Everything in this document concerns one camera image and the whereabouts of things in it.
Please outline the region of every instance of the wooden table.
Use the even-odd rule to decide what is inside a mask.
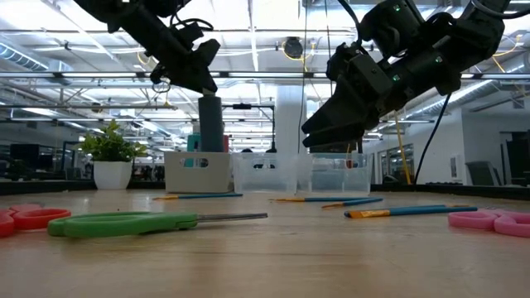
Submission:
[[[321,204],[265,195],[153,202],[161,191],[1,197],[75,214],[194,210],[268,212],[269,219],[100,239],[45,232],[0,239],[0,297],[515,297],[530,289],[530,239],[450,228],[445,214],[346,219]],[[530,203],[422,193],[381,195],[362,208],[470,203],[530,211]]]

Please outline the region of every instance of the scissors blade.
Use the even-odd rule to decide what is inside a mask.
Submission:
[[[218,222],[218,221],[232,221],[232,220],[246,220],[246,219],[266,219],[268,214],[207,214],[198,215],[197,221],[200,223]]]

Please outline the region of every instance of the white plant pot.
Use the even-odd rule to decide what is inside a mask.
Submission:
[[[123,161],[95,161],[94,181],[98,190],[125,190],[133,165]]]

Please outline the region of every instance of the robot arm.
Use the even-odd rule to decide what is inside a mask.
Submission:
[[[193,41],[203,36],[196,22],[177,29],[166,27],[158,17],[176,14],[191,0],[75,0],[86,12],[108,25],[109,33],[123,28],[140,45],[146,55],[160,63],[152,71],[154,84],[167,77],[171,84],[203,93],[217,91],[208,66],[220,48],[216,40],[202,43],[193,50]]]
[[[509,0],[480,0],[504,12]],[[495,53],[501,19],[469,4],[458,19],[441,12],[424,21],[412,0],[386,0],[368,12],[358,33],[378,46],[375,62],[358,43],[339,46],[326,75],[337,83],[331,98],[302,126],[306,147],[360,139],[379,118],[436,87],[440,95],[460,88],[460,72]],[[401,59],[388,63],[391,56]]]

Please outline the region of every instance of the clear plastic container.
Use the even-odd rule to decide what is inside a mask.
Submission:
[[[278,153],[234,153],[234,188],[253,192],[296,193],[296,157]]]
[[[300,193],[367,195],[373,157],[352,153],[315,153],[298,157]]]

